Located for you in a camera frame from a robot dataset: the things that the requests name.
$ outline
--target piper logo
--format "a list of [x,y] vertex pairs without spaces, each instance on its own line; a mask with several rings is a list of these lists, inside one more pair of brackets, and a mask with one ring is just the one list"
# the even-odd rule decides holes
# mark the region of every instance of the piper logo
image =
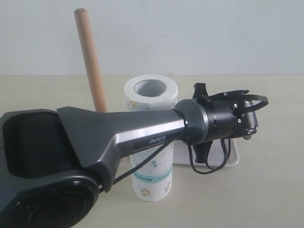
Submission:
[[163,142],[163,141],[165,141],[165,139],[166,139],[166,136],[162,136],[162,137],[159,137],[159,138],[156,138],[156,139],[152,139],[150,141],[149,145],[153,145],[153,144],[156,144],[156,143]]

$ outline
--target toilet paper roll hole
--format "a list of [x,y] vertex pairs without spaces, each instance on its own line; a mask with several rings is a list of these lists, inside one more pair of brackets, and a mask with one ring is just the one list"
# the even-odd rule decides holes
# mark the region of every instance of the toilet paper roll hole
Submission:
[[150,79],[137,83],[134,87],[135,92],[141,96],[156,97],[162,95],[167,87],[160,80]]

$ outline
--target wooden stick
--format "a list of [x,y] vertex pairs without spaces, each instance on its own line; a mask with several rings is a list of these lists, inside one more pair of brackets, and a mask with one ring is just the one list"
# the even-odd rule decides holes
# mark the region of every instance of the wooden stick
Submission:
[[95,110],[97,112],[107,112],[89,13],[86,9],[76,9],[74,16]]

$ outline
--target white tray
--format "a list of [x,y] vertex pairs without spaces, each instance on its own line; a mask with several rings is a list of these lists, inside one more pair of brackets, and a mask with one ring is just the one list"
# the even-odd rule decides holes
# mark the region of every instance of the white tray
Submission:
[[[228,149],[228,141],[225,140],[226,147]],[[206,164],[195,163],[195,153],[193,150],[193,162],[196,166],[206,166]],[[224,160],[223,149],[220,144],[220,140],[213,141],[211,146],[208,164],[210,166],[219,166]],[[238,164],[239,154],[237,149],[237,144],[234,139],[231,140],[231,152],[230,157],[225,166],[235,166]],[[183,141],[174,142],[174,155],[173,164],[190,165],[189,161],[189,151],[187,145]]]

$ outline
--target toilet paper roll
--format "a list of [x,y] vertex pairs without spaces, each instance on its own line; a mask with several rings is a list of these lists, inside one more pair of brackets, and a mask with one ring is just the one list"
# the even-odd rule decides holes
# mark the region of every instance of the toilet paper roll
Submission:
[[[178,88],[167,76],[142,75],[125,84],[127,108],[135,111],[173,109],[177,102]],[[130,156],[132,167],[137,166],[160,146]],[[173,143],[132,175],[135,194],[145,201],[159,201],[171,190]]]

